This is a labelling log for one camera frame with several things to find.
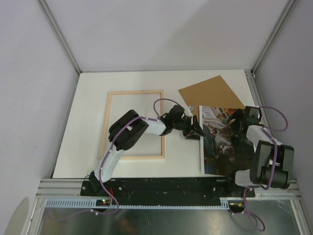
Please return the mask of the cat and books photo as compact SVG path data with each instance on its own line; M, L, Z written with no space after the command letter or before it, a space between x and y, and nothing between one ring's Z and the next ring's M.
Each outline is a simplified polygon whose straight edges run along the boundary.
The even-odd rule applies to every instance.
M237 109L199 106L200 173L228 176L238 170L248 170L254 156L254 145L246 138L239 144L231 140L229 116Z

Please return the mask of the brown cardboard backing board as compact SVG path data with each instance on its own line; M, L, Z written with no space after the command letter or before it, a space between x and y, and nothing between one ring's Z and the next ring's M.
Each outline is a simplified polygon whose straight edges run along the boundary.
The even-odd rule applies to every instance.
M192 106L192 113L199 116L199 106L243 109L245 106L221 76L182 88L180 95Z

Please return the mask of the white wooden picture frame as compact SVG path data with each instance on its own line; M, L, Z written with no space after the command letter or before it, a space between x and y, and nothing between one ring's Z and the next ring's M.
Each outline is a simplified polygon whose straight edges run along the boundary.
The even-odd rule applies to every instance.
M114 141L114 146L126 140L123 146L130 149L122 155L123 160L165 159L165 137L153 133L160 129L155 120L164 114L164 101L158 101L155 108L153 104L162 98L163 90L109 92L99 158L104 157L111 147L114 134L132 119L142 116L126 127Z

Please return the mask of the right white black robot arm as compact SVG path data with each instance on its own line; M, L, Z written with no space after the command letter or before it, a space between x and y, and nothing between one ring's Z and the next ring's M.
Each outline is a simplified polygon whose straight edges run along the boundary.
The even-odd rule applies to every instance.
M287 189L291 184L294 148L275 139L272 128L261 123L262 108L246 106L227 119L235 137L250 141L254 148L251 167L236 171L234 179L225 184L230 196L238 196L244 187Z

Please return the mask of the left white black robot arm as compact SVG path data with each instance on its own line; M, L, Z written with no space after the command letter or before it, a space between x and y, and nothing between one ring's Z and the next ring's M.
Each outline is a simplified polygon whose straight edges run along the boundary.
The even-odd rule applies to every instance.
M112 178L121 156L131 149L143 134L166 136L174 129L182 131L186 139L196 140L205 136L197 117L186 116L184 108L180 105L174 105L168 113L158 118L143 117L135 110L129 110L109 128L108 150L89 175L91 190L99 196L109 192L107 181Z

